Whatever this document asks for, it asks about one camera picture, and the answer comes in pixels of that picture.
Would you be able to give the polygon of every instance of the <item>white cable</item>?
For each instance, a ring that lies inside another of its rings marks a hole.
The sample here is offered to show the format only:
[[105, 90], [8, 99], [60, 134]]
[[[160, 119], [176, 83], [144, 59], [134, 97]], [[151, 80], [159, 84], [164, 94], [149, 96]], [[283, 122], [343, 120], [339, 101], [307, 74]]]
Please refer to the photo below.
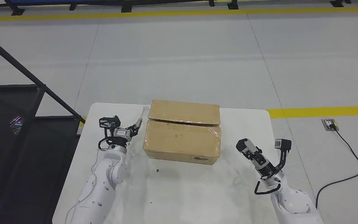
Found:
[[77, 202], [74, 206], [72, 206], [72, 207], [68, 210], [68, 212], [67, 212], [67, 214], [66, 214], [65, 224], [67, 223], [67, 218], [68, 218], [69, 212], [70, 212], [73, 208], [75, 208], [77, 205], [81, 204], [84, 200], [86, 200], [86, 199], [92, 194], [92, 192], [93, 192], [93, 190], [94, 190], [94, 188], [95, 188], [95, 186], [96, 186], [96, 184], [97, 184], [97, 176], [96, 176], [95, 172], [93, 171], [93, 168], [94, 168], [94, 166], [97, 164], [99, 151], [100, 151], [100, 150], [97, 150], [96, 162], [95, 162], [95, 164], [93, 164], [93, 166], [91, 167], [91, 172], [92, 172], [92, 174], [95, 176], [95, 184], [92, 184], [92, 190], [91, 190], [91, 192], [90, 192], [85, 198], [83, 198], [82, 200], [80, 200], [79, 202]]

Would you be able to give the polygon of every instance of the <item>electrical outlet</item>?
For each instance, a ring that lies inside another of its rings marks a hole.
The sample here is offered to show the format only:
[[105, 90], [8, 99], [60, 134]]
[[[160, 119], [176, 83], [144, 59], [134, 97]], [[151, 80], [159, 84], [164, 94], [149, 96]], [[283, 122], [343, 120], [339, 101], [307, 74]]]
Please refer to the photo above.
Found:
[[336, 126], [336, 129], [339, 130], [338, 126], [337, 126], [337, 123], [336, 123], [336, 121], [334, 119], [331, 119], [331, 118], [329, 118], [329, 119], [321, 119], [321, 121], [322, 121], [322, 124], [323, 124], [325, 130], [333, 131], [334, 129], [329, 127], [329, 125], [331, 125], [331, 124], [334, 124]]

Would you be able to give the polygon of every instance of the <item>gray floor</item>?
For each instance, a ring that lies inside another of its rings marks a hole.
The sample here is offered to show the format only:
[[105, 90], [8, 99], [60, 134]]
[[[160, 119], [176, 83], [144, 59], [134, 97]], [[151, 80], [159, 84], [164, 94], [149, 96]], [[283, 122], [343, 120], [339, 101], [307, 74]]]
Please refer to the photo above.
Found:
[[[145, 17], [0, 22], [0, 44], [82, 115], [94, 102], [152, 99], [225, 108], [350, 106], [358, 102], [356, 14]], [[30, 83], [0, 59], [0, 84]], [[47, 97], [38, 115], [65, 115]], [[355, 116], [336, 117], [357, 150]], [[314, 199], [358, 172], [320, 118], [273, 119], [294, 140], [284, 171]], [[320, 196], [326, 224], [358, 220], [358, 179]]]

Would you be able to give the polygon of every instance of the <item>yellow stripe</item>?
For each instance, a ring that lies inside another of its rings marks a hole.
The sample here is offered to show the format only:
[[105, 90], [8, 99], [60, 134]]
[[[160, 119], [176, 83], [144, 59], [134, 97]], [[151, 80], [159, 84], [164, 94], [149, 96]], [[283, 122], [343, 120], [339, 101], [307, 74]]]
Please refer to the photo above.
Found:
[[332, 108], [287, 108], [267, 110], [271, 119], [276, 118], [310, 118], [324, 116], [355, 116], [358, 106], [339, 106]]
[[131, 13], [93, 13], [93, 14], [68, 14], [68, 15], [22, 15], [0, 16], [0, 21], [23, 20], [74, 20], [89, 18], [129, 18], [152, 16], [207, 16], [207, 15], [238, 15], [238, 14], [293, 14], [293, 13], [357, 13], [358, 7], [344, 8], [277, 8], [256, 10], [193, 10], [193, 11], [157, 11], [157, 12], [131, 12]]
[[82, 122], [79, 122], [79, 126], [82, 127], [84, 124]]

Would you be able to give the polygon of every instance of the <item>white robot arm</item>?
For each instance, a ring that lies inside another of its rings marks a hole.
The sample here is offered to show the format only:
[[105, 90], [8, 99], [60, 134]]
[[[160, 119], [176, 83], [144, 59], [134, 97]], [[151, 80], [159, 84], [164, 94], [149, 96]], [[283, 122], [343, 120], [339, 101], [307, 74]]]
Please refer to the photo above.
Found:
[[[116, 186], [125, 178], [127, 145], [138, 134], [142, 116], [134, 125], [121, 128], [117, 116], [101, 118], [100, 127], [105, 129], [105, 138], [98, 143], [98, 149], [105, 151], [103, 159], [92, 171], [78, 197], [71, 224], [103, 224], [115, 200]], [[103, 142], [107, 148], [101, 148]]]
[[[323, 224], [321, 215], [307, 193], [289, 187], [287, 178], [281, 171], [286, 163], [287, 153], [291, 149], [291, 141], [277, 139], [275, 148], [281, 150], [280, 163], [276, 167], [249, 139], [241, 139], [236, 145], [236, 149], [251, 160], [261, 175], [255, 194], [271, 194], [271, 202], [280, 224]], [[258, 192], [260, 181], [268, 189], [267, 192]]]

